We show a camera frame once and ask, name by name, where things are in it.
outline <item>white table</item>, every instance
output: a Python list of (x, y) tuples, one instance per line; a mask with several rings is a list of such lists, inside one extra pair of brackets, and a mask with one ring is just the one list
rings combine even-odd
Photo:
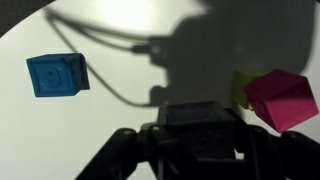
[[(146, 36), (170, 35), (185, 17), (205, 13), (196, 1), (185, 0), (59, 0), (49, 7), (74, 19)], [(308, 64), (301, 72), (309, 78), (318, 102), (319, 21), (316, 19)], [(168, 84), (166, 70), (152, 65), (149, 56), (106, 48), (65, 26), (58, 27), (96, 72), (127, 99), (148, 103), (153, 86)], [(44, 19), (43, 10), (3, 36), (0, 49), (0, 179), (74, 179), (116, 129), (139, 130), (143, 123), (157, 117), (157, 108), (137, 108), (121, 102), (91, 72), (88, 72), (91, 86), (88, 91), (74, 97), (35, 98), (25, 60), (43, 54), (71, 52)], [(224, 98), (222, 104), (228, 106), (226, 97), (220, 98)], [(249, 123), (272, 131), (252, 112), (242, 113)], [(319, 128), (320, 117), (315, 116), (294, 130), (320, 142)], [(131, 179), (152, 177), (144, 164)]]

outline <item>black machinery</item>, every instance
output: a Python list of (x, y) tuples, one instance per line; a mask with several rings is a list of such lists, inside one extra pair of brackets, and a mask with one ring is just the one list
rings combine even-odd
[(158, 180), (320, 180), (317, 142), (273, 136), (214, 101), (163, 106), (140, 132), (117, 130), (77, 180), (127, 179), (146, 161)]

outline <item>cube face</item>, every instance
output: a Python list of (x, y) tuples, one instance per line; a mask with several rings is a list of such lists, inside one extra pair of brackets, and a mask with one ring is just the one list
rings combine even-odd
[(76, 53), (65, 58), (74, 77), (73, 83), (76, 89), (90, 89), (86, 62), (82, 54)]
[(278, 132), (286, 131), (319, 113), (306, 78), (270, 99), (268, 107), (274, 129)]
[(246, 86), (245, 92), (255, 114), (279, 133), (319, 113), (303, 76), (277, 70)]
[(72, 69), (73, 62), (67, 59), (73, 58), (81, 61), (79, 54), (55, 54), (44, 55), (27, 59), (29, 73), (32, 79), (36, 97), (73, 96), (82, 87), (79, 67)]
[(269, 126), (274, 127), (274, 123), (272, 121), (266, 102), (264, 100), (258, 99), (258, 97), (255, 97), (252, 94), (247, 94), (247, 96), (248, 101), (250, 102), (255, 114)]
[(261, 77), (269, 72), (268, 70), (260, 69), (241, 69), (233, 72), (231, 98), (237, 104), (241, 105), (244, 109), (251, 109), (251, 105), (248, 103), (246, 94), (243, 88), (250, 84), (252, 81)]

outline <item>blue cube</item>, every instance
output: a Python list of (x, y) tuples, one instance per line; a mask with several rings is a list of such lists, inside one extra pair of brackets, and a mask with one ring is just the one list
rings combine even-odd
[(27, 64), (36, 97), (74, 96), (90, 89), (80, 53), (43, 55), (27, 59)]

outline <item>pink cube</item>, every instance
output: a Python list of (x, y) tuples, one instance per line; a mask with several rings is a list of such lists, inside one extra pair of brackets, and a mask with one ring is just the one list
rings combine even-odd
[(244, 87), (255, 114), (281, 133), (319, 113), (308, 79), (273, 70)]

